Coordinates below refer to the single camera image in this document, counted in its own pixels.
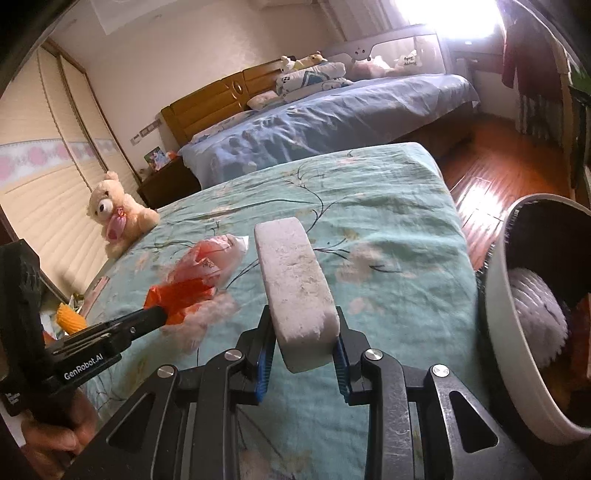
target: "picture frame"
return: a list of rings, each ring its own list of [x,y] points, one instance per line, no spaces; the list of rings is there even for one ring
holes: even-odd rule
[[[154,171],[160,170],[168,162],[170,162],[170,159],[160,147],[156,147],[144,155],[144,160],[148,163],[148,165],[150,165],[150,167],[152,167]]]

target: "blue gripper pad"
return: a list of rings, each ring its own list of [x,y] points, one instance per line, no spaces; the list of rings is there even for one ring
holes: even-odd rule
[[[269,378],[271,376],[271,365],[273,364],[273,354],[275,353],[275,342],[267,342],[266,347],[261,351],[258,361],[257,383],[255,395],[259,402],[267,393],[269,387]]]
[[[351,395],[351,384],[349,382],[349,361],[343,348],[343,341],[339,335],[339,340],[336,342],[333,350],[333,362],[335,363],[336,379],[339,383],[339,391],[345,398],[345,401],[349,402],[349,396]]]

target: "wall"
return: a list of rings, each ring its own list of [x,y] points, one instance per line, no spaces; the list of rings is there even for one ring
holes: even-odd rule
[[[52,37],[86,68],[136,169],[153,148],[178,147],[165,125],[136,146],[129,141],[166,105],[244,68],[335,42],[317,5],[258,10],[248,0],[178,0],[109,36],[87,0],[74,9]]]
[[[510,89],[503,85],[498,73],[476,70],[472,81],[480,96],[480,111],[515,120],[519,100],[517,80],[515,89]]]

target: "air conditioner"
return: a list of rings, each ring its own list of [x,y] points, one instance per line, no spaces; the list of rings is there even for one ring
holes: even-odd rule
[[[313,0],[252,0],[257,8],[280,7],[281,5],[311,5]]]

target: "orange plastic bag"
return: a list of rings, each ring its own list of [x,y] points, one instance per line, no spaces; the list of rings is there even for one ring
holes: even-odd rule
[[[167,325],[182,323],[228,282],[247,250],[247,236],[220,235],[197,242],[164,283],[150,287],[144,308],[160,305],[168,314]]]

